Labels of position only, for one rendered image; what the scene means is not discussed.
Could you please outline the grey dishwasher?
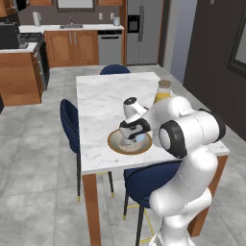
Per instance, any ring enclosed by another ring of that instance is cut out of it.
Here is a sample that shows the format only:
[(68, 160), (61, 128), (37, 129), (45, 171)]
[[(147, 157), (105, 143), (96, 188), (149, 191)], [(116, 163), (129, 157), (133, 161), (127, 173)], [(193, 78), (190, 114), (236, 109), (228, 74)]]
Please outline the grey dishwasher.
[(121, 30), (100, 30), (98, 32), (99, 64), (121, 63)]

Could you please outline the dark framed wall picture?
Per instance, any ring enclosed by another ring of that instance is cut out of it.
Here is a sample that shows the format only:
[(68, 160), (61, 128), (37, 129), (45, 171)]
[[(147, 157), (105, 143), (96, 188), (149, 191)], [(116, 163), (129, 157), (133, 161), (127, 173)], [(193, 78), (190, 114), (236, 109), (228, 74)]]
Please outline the dark framed wall picture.
[(246, 13), (239, 24), (239, 29), (230, 55), (228, 68), (246, 78)]

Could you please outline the navy blue chair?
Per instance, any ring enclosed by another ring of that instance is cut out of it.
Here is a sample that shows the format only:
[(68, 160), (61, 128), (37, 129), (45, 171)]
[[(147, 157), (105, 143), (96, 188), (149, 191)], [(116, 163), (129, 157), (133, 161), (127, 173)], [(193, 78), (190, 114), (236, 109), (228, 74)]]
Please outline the navy blue chair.
[(125, 169), (125, 202), (123, 218), (126, 218), (129, 198), (139, 204), (135, 246), (139, 246), (144, 210), (150, 208), (151, 193), (167, 184), (177, 173), (181, 162), (172, 160), (148, 166)]
[(109, 74), (126, 74), (130, 73), (130, 70), (121, 64), (111, 64), (105, 66), (100, 72), (101, 75), (109, 75)]
[(69, 141), (70, 149), (77, 155), (77, 201), (80, 201), (81, 153), (78, 110), (70, 101), (62, 99), (60, 104), (60, 117), (63, 130)]

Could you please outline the wooden base cupboards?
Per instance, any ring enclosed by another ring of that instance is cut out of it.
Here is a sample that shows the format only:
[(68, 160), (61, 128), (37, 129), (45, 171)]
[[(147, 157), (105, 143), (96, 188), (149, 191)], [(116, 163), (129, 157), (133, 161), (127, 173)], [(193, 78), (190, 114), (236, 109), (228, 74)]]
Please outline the wooden base cupboards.
[(44, 37), (51, 67), (99, 64), (96, 31), (45, 31)]

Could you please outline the wooden wall cupboards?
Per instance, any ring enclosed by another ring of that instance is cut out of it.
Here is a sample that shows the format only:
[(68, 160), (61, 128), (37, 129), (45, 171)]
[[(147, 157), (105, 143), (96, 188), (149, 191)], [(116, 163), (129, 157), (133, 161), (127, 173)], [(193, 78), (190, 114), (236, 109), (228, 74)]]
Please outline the wooden wall cupboards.
[[(123, 0), (94, 0), (99, 6), (122, 6)], [(56, 0), (0, 0), (0, 17), (24, 10), (29, 6), (52, 6)]]

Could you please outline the black stove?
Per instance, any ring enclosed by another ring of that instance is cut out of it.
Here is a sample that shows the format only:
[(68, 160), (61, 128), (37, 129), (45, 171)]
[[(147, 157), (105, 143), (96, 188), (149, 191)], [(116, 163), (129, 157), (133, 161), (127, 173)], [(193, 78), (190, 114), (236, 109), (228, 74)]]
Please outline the black stove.
[(50, 78), (49, 64), (46, 55), (46, 42), (43, 33), (21, 33), (20, 38), (24, 42), (37, 43), (37, 59), (40, 68), (40, 75), (42, 78), (43, 89), (46, 90)]

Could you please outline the marble top wooden table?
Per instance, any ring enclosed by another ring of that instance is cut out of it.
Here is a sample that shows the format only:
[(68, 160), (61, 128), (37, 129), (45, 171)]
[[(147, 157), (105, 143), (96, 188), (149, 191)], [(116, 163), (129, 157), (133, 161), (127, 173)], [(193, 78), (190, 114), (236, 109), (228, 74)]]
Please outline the marble top wooden table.
[(82, 174), (91, 246), (101, 246), (96, 171), (143, 167), (172, 160), (182, 163), (161, 147), (156, 131), (146, 132), (152, 138), (152, 146), (142, 154), (122, 155), (108, 145), (110, 133), (119, 130), (122, 121), (156, 104), (153, 95), (157, 83), (158, 77), (153, 73), (77, 79)]

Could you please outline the wooden counter cabinet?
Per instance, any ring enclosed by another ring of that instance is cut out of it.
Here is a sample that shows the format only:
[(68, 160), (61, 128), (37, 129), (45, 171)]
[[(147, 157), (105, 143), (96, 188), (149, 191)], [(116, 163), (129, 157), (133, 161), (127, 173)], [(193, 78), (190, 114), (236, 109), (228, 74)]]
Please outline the wooden counter cabinet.
[(0, 50), (0, 95), (5, 106), (40, 104), (42, 91), (36, 43)]

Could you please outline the grey fridge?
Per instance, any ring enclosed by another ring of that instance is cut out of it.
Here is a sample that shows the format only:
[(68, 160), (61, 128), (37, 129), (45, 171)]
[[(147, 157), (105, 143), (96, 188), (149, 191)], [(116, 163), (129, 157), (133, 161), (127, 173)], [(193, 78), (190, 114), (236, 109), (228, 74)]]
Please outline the grey fridge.
[(162, 0), (127, 1), (127, 65), (157, 62), (161, 18)]

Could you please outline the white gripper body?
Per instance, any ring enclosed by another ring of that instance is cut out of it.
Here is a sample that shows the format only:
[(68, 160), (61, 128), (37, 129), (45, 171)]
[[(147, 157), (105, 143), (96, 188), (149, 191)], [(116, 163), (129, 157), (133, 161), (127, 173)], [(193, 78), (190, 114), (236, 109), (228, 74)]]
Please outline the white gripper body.
[(120, 128), (120, 132), (123, 135), (124, 138), (132, 140), (132, 141), (136, 141), (136, 137), (138, 135), (144, 135), (141, 133), (142, 128), (140, 126), (136, 126), (131, 128)]

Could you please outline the dark framed window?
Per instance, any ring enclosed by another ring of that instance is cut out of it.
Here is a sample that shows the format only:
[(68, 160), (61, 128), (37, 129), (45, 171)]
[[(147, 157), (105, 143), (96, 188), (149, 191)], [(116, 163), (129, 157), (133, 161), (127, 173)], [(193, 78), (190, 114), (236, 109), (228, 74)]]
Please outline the dark framed window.
[(93, 12), (94, 0), (56, 0), (59, 12)]

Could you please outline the steel sink with tap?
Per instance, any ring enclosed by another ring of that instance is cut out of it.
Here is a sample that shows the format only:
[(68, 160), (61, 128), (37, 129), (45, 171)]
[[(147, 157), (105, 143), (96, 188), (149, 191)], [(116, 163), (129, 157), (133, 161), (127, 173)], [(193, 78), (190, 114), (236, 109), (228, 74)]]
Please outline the steel sink with tap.
[(60, 29), (80, 29), (80, 28), (83, 28), (84, 25), (83, 24), (76, 24), (76, 23), (73, 23), (72, 22), (72, 16), (70, 15), (70, 22), (68, 24), (65, 24), (65, 25), (61, 25), (60, 26)]

